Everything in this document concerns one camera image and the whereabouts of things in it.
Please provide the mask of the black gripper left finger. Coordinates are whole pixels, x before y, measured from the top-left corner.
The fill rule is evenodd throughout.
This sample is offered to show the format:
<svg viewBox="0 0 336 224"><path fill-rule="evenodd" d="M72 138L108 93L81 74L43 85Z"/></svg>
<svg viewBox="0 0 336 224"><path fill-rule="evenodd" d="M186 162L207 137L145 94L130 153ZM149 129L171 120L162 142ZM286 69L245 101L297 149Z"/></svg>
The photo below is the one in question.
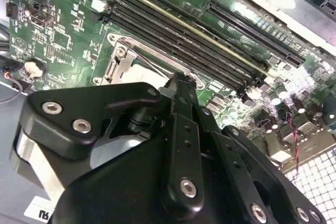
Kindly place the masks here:
<svg viewBox="0 0 336 224"><path fill-rule="evenodd" d="M76 179L143 143L199 135L183 83L176 74L163 92L145 82L34 92L19 118L17 156L57 205Z"/></svg>

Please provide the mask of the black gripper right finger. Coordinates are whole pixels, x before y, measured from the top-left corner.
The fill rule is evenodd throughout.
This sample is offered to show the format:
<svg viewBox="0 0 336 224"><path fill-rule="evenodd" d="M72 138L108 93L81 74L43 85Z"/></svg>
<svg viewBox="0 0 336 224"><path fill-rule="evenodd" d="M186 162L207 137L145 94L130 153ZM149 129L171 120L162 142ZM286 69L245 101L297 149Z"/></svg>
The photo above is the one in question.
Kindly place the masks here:
<svg viewBox="0 0 336 224"><path fill-rule="evenodd" d="M323 214L240 130L220 130L213 115L199 105L195 81L183 76L205 145L214 159L219 187L231 223L325 223Z"/></svg>

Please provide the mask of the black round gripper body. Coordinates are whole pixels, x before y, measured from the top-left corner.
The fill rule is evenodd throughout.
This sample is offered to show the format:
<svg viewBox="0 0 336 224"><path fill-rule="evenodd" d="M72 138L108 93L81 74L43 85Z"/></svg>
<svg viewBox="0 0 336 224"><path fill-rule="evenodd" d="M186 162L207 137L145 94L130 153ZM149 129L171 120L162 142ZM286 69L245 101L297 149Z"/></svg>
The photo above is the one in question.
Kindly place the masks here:
<svg viewBox="0 0 336 224"><path fill-rule="evenodd" d="M71 183L54 223L231 223L218 151L208 134L143 143Z"/></svg>

